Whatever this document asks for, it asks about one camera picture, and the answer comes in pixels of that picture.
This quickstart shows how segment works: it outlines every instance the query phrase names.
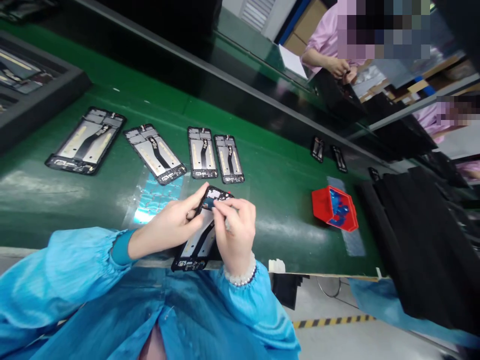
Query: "wall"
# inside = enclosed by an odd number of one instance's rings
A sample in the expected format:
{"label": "wall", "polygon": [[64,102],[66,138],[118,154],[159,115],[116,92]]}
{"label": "wall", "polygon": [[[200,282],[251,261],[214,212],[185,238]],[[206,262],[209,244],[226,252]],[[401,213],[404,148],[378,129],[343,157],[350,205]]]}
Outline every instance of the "wall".
{"label": "wall", "polygon": [[[261,32],[263,36],[274,41],[284,24],[287,16],[290,14],[296,0],[276,0],[271,10],[270,16],[266,21],[265,27]],[[244,0],[223,0],[222,6],[237,17],[241,16],[244,7]]]}
{"label": "wall", "polygon": [[242,10],[244,2],[242,0],[223,0],[221,5],[232,14],[240,17],[240,11]]}
{"label": "wall", "polygon": [[262,34],[274,41],[287,16],[295,5],[295,0],[276,0]]}

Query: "phone part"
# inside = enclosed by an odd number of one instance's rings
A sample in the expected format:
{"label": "phone part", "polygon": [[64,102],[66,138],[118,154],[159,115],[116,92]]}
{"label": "phone part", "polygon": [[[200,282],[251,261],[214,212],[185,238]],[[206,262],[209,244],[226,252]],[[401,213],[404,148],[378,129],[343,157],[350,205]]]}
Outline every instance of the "phone part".
{"label": "phone part", "polygon": [[167,185],[187,172],[152,124],[134,127],[123,134],[160,185]]}
{"label": "phone part", "polygon": [[50,74],[0,48],[0,84],[29,94],[52,79]]}
{"label": "phone part", "polygon": [[376,168],[374,168],[374,167],[369,167],[369,168],[368,168],[368,172],[369,172],[369,174],[370,174],[371,179],[372,179],[374,182],[377,182],[377,181],[379,181],[379,180],[382,179],[382,177],[380,176],[379,171],[378,171]]}
{"label": "phone part", "polygon": [[90,107],[45,165],[55,170],[93,175],[126,121],[125,116],[116,112]]}
{"label": "phone part", "polygon": [[205,127],[188,128],[191,176],[194,179],[211,179],[219,175],[215,163],[212,132]]}
{"label": "phone part", "polygon": [[215,135],[214,140],[223,183],[243,183],[245,176],[240,163],[235,138],[230,135]]}
{"label": "phone part", "polygon": [[171,265],[172,271],[205,269],[212,246],[215,243],[214,214],[212,212],[214,200],[224,201],[233,197],[230,193],[217,187],[207,187],[200,206],[195,211],[195,216],[203,215],[202,226],[182,245]]}
{"label": "phone part", "polygon": [[333,158],[336,161],[336,167],[339,171],[342,173],[348,173],[349,170],[347,169],[347,165],[345,164],[344,156],[342,154],[342,150],[338,146],[331,145],[330,146],[331,153],[333,155]]}
{"label": "phone part", "polygon": [[324,147],[325,143],[318,136],[314,136],[311,141],[310,155],[319,163],[324,162]]}

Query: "stack of black trays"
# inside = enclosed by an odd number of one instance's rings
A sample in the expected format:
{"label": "stack of black trays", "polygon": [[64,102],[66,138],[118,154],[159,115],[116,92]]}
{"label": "stack of black trays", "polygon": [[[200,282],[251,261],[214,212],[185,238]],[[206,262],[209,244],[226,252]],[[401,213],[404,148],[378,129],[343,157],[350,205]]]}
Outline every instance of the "stack of black trays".
{"label": "stack of black trays", "polygon": [[442,182],[416,167],[357,191],[405,313],[480,335],[480,233]]}
{"label": "stack of black trays", "polygon": [[353,124],[367,116],[367,112],[350,84],[342,85],[325,68],[312,79],[328,109],[345,124]]}
{"label": "stack of black trays", "polygon": [[445,179],[449,185],[456,188],[469,188],[469,184],[459,173],[454,162],[443,152],[429,152],[418,157],[417,160]]}
{"label": "stack of black trays", "polygon": [[[373,96],[363,103],[368,112],[368,122],[376,123],[405,108],[401,102],[394,103],[384,93]],[[373,133],[400,158],[411,159],[437,149],[437,144],[413,115],[392,122]]]}

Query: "left hand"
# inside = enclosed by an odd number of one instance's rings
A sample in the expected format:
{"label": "left hand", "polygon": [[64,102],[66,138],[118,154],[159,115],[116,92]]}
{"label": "left hand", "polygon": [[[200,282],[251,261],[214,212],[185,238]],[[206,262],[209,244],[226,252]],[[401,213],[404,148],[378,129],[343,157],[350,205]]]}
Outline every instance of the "left hand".
{"label": "left hand", "polygon": [[350,72],[343,76],[343,84],[350,84],[357,76],[357,67],[350,66]]}
{"label": "left hand", "polygon": [[170,201],[148,224],[136,230],[128,243],[130,259],[137,260],[174,248],[198,231],[202,227],[203,215],[193,216],[208,186],[208,182],[204,183],[185,200]]}

